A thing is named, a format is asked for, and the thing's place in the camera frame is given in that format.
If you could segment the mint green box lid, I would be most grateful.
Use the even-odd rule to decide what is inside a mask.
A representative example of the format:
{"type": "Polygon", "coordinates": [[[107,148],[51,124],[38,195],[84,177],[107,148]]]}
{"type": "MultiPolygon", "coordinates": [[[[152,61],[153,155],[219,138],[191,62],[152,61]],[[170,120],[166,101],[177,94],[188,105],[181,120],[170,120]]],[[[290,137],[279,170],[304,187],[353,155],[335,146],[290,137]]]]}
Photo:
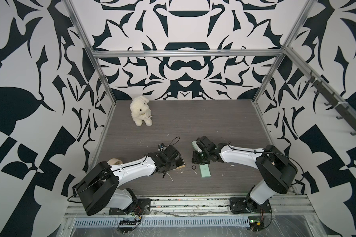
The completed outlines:
{"type": "Polygon", "coordinates": [[[210,169],[208,165],[200,165],[201,177],[207,178],[211,176],[210,169]]]}

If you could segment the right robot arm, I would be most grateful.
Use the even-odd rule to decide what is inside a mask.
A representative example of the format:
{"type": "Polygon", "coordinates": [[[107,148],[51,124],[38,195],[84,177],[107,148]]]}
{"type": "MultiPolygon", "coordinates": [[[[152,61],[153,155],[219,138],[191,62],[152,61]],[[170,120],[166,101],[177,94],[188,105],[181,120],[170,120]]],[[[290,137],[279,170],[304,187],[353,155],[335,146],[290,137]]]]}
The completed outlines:
{"type": "Polygon", "coordinates": [[[290,158],[273,145],[259,149],[235,147],[227,143],[216,145],[206,136],[197,138],[192,145],[193,164],[209,165],[211,162],[221,162],[257,169],[262,181],[255,185],[247,196],[247,202],[251,204],[263,205],[275,194],[285,195],[298,172],[290,158]]]}

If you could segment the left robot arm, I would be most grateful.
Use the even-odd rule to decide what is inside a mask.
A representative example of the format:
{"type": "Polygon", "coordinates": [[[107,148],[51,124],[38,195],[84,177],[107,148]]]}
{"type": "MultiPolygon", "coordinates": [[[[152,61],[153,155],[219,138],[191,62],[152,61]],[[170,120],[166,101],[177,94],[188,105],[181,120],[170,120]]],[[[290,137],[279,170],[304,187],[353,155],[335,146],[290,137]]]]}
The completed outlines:
{"type": "Polygon", "coordinates": [[[131,189],[118,187],[140,177],[150,177],[156,173],[166,175],[184,166],[181,153],[169,145],[125,164],[100,162],[77,184],[75,191],[88,216],[107,207],[131,213],[137,208],[138,199],[131,189]]]}

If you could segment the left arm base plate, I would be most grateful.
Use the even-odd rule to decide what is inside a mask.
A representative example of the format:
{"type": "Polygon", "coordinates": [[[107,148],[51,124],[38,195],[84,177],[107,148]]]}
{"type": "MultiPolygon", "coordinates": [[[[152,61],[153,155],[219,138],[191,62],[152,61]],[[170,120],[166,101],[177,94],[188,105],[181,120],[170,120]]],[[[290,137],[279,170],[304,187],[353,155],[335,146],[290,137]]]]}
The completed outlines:
{"type": "Polygon", "coordinates": [[[141,198],[134,200],[126,209],[110,208],[109,215],[144,215],[150,213],[151,199],[141,198]]]}

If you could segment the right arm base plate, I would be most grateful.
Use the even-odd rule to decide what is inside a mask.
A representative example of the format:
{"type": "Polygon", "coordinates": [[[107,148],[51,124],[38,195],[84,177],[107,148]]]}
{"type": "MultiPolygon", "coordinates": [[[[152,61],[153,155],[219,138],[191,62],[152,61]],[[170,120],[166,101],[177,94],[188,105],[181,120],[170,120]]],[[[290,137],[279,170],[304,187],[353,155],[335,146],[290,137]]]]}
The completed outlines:
{"type": "Polygon", "coordinates": [[[233,214],[246,214],[246,213],[271,213],[271,205],[269,200],[266,200],[263,204],[258,204],[249,197],[231,197],[230,211],[233,214]]]}

